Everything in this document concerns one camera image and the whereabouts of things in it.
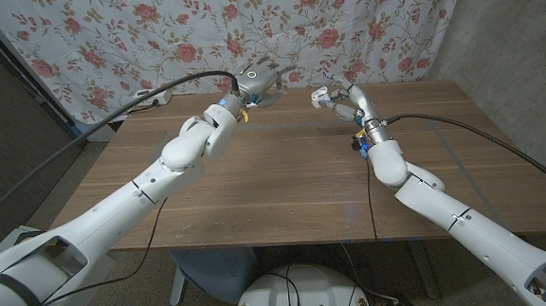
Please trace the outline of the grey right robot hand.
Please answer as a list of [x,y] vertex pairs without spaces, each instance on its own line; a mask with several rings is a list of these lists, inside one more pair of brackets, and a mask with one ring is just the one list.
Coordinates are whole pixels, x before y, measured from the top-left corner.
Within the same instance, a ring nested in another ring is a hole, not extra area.
[[333,93],[327,93],[325,98],[320,98],[319,104],[331,109],[343,119],[352,119],[374,144],[391,140],[373,101],[367,98],[365,92],[343,76],[333,75],[330,79],[338,82],[341,88],[334,90]]

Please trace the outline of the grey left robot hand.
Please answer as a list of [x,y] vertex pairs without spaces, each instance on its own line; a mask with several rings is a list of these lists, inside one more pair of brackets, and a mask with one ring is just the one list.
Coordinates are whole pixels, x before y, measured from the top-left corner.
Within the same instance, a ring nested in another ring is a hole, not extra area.
[[286,95],[282,77],[296,69],[295,64],[278,65],[263,56],[236,69],[235,79],[245,107],[269,108]]

